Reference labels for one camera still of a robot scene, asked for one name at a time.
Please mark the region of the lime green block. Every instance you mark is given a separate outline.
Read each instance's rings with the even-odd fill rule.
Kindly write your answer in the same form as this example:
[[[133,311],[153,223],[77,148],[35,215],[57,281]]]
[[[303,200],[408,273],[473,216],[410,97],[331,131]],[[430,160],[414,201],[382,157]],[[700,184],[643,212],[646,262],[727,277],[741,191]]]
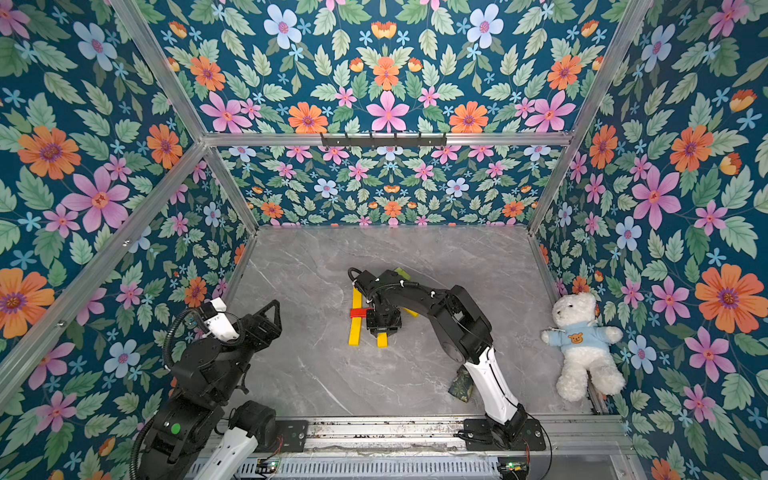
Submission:
[[[397,268],[395,272],[404,280],[410,281],[412,279],[411,275],[408,274],[406,271],[404,271],[402,268]]]

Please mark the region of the yellow block of h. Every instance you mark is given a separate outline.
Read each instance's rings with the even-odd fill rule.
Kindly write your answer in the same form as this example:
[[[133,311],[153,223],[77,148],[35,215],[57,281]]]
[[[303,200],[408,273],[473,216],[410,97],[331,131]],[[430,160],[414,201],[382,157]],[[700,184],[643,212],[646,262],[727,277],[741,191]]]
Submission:
[[[353,289],[352,308],[360,309],[362,307],[362,294],[356,288]]]

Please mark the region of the red block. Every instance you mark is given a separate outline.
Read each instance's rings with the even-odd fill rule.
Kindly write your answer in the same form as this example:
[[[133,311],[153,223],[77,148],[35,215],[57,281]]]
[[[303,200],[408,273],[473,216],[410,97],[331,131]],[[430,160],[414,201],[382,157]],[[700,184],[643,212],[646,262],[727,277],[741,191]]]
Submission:
[[[353,308],[349,312],[351,318],[365,318],[369,308]]]

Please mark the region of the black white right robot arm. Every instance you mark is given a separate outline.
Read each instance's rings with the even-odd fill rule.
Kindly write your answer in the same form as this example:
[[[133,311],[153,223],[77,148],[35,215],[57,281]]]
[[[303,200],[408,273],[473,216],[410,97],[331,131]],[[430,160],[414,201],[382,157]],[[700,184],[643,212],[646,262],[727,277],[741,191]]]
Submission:
[[[459,285],[429,287],[395,270],[375,275],[351,267],[347,275],[367,304],[363,316],[372,335],[397,333],[405,310],[430,322],[443,351],[464,366],[480,394],[489,422],[486,441],[500,449],[511,447],[530,416],[501,372],[491,323],[468,291]]]

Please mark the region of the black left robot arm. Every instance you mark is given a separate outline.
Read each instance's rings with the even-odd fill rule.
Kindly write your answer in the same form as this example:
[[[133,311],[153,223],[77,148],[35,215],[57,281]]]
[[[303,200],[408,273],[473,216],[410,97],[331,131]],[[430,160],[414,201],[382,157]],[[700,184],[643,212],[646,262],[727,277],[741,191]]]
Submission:
[[[227,430],[198,472],[200,479],[230,479],[257,450],[277,454],[283,438],[274,409],[248,400],[225,410],[245,391],[253,355],[282,333],[280,303],[234,317],[220,298],[185,309],[170,325],[162,356],[176,387],[146,422],[131,451],[132,479],[183,479],[222,419]]]

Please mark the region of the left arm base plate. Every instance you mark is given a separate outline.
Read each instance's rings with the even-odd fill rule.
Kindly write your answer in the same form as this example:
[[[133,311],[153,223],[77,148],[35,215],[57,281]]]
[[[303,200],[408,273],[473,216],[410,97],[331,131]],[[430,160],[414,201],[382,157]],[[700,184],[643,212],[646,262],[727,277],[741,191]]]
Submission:
[[[304,451],[308,438],[307,420],[276,420],[263,452],[300,453]]]

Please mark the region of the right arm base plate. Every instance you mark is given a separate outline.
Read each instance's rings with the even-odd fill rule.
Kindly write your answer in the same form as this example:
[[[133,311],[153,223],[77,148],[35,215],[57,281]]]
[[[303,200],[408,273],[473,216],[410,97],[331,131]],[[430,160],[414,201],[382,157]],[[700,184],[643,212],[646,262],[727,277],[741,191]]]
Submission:
[[[465,419],[455,436],[468,451],[543,452],[548,448],[540,422],[530,417],[516,425],[502,425],[489,418]]]

